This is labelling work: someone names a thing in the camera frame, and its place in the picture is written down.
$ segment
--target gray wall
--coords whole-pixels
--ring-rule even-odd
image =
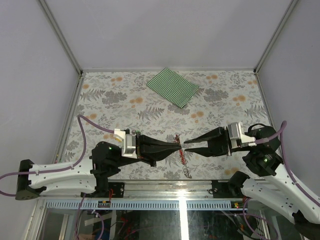
[[[320,196],[320,1],[303,0],[260,71],[293,172]]]
[[[53,160],[77,74],[35,0],[0,1],[0,175]],[[7,193],[17,177],[0,181]],[[35,201],[0,195],[0,239],[22,239]]]
[[[291,0],[47,0],[83,69],[251,68]]]

